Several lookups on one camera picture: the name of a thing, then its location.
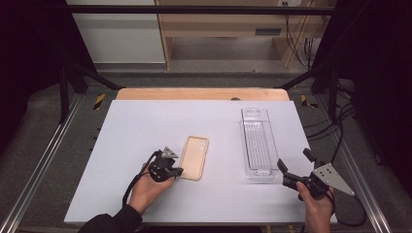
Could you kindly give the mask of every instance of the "white table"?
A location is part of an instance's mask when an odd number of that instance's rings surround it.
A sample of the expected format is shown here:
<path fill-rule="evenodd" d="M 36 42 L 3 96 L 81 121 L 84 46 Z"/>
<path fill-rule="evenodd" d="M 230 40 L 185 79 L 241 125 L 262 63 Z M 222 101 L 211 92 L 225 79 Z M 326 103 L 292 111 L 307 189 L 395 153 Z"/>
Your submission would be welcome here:
<path fill-rule="evenodd" d="M 292 101 L 116 100 L 64 221 L 82 224 L 99 214 L 115 215 L 128 184 L 149 156 L 165 146 L 180 154 L 187 137 L 194 135 L 210 142 L 201 180 L 177 179 L 147 209 L 144 222 L 303 222 L 304 204 L 296 191 L 281 185 L 280 173 L 271 184 L 246 179 L 240 136 L 242 108 L 267 109 L 279 156 L 290 172 L 308 176 L 313 164 L 302 153 L 309 146 Z"/>

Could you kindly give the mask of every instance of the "sleeve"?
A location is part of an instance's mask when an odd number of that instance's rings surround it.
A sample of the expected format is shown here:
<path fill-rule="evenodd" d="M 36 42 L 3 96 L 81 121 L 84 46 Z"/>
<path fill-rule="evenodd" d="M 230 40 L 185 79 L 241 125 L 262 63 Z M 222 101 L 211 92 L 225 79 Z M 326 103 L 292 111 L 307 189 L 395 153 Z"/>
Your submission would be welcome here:
<path fill-rule="evenodd" d="M 115 216 L 107 214 L 92 218 L 79 233 L 133 233 L 142 223 L 142 216 L 129 205 L 124 206 Z"/>

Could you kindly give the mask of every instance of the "floor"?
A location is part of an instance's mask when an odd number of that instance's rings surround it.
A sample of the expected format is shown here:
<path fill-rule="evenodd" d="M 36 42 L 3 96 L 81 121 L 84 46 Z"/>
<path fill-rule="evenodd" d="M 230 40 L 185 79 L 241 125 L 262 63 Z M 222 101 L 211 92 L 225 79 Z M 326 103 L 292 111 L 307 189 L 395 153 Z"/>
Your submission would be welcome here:
<path fill-rule="evenodd" d="M 279 86 L 303 73 L 306 68 L 295 62 L 286 70 L 282 67 L 275 48 L 270 40 L 248 40 L 216 38 L 213 40 L 178 40 L 170 70 L 161 64 L 151 65 L 107 65 L 98 64 L 101 75 L 108 80 L 125 86 Z M 100 83 L 87 79 L 89 90 L 82 95 L 79 109 L 73 122 L 58 142 L 58 150 L 48 161 L 45 173 L 31 192 L 29 205 L 20 210 L 17 218 L 17 232 L 76 232 L 76 227 L 64 224 L 65 213 L 71 197 L 88 161 L 110 100 L 116 92 Z M 311 80 L 289 90 L 297 112 L 309 136 L 327 126 L 326 116 L 320 107 L 325 97 L 311 94 Z M 350 82 L 344 82 L 351 88 Z M 99 110 L 93 110 L 95 100 L 101 93 L 106 97 Z M 309 105 L 302 104 L 302 95 Z M 78 95 L 71 93 L 76 101 Z M 338 104 L 349 103 L 341 93 Z M 16 132 L 15 139 L 1 156 L 0 162 L 0 217 L 3 221 L 11 212 L 18 197 L 38 162 L 44 157 L 59 120 L 58 86 L 54 85 L 31 96 L 28 110 Z M 412 232 L 412 201 L 397 182 L 392 170 L 375 163 L 373 148 L 362 131 L 356 115 L 344 120 L 344 140 L 350 153 L 356 159 L 366 183 L 379 204 L 393 232 Z M 334 135 L 326 133 L 321 138 L 311 138 L 311 150 L 323 159 L 328 159 L 336 147 Z M 356 179 L 351 177 L 344 161 L 344 151 L 337 155 L 335 167 L 341 176 L 354 186 Z M 361 219 L 359 204 L 348 196 L 336 194 L 336 214 L 348 222 Z M 296 232 L 301 224 L 273 226 L 273 232 Z M 375 232 L 373 221 L 368 220 L 360 227 L 332 225 L 333 232 Z"/>

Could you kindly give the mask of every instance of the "wooden cabinet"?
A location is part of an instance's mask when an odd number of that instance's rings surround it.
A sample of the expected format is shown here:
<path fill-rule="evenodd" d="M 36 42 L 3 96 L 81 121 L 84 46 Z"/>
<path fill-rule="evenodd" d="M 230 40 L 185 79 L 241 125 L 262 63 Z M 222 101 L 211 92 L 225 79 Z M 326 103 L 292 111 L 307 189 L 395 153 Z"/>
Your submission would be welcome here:
<path fill-rule="evenodd" d="M 300 6 L 328 6 L 329 2 L 302 0 Z M 155 0 L 155 3 L 159 6 L 278 6 L 278 0 Z M 327 17 L 309 16 L 163 14 L 158 15 L 158 19 L 167 67 L 170 67 L 177 37 L 271 37 L 284 67 L 289 68 L 294 57 L 289 44 L 294 42 L 298 46 L 304 38 L 322 37 L 327 25 Z"/>

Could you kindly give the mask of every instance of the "white wall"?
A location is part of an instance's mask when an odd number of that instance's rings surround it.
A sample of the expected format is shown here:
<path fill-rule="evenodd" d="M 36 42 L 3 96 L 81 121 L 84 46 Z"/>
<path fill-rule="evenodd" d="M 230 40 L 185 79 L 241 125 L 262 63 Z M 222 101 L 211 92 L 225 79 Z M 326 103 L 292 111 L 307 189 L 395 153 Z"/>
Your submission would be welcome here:
<path fill-rule="evenodd" d="M 69 5 L 154 5 L 154 0 L 66 0 Z M 157 16 L 74 14 L 94 63 L 164 63 Z"/>

